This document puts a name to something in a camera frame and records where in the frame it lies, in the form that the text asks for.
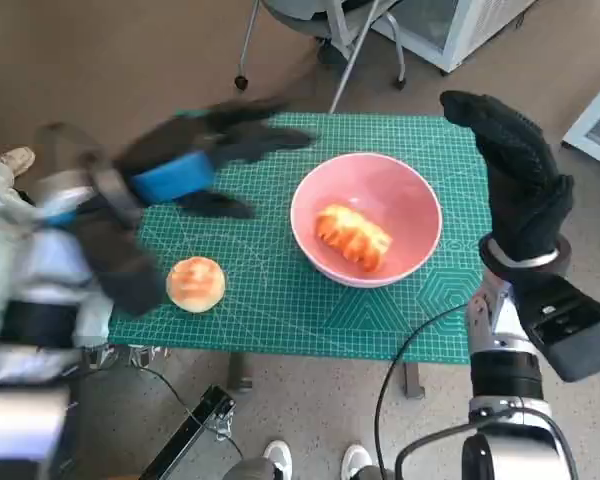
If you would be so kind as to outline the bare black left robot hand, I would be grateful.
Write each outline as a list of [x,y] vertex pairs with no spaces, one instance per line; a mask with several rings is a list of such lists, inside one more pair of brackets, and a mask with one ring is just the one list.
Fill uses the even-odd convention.
[[267,123],[284,107],[279,99],[233,100],[204,114],[178,114],[132,141],[112,164],[145,207],[174,202],[195,216],[251,219],[251,206],[212,185],[232,162],[253,164],[312,145],[315,137],[304,130]]

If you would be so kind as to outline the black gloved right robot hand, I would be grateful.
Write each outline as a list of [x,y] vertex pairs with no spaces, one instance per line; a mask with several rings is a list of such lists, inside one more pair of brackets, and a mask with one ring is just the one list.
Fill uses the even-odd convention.
[[573,207],[574,179],[559,172],[542,129],[490,95],[448,90],[440,103],[446,120],[475,136],[500,250],[515,262],[552,253]]

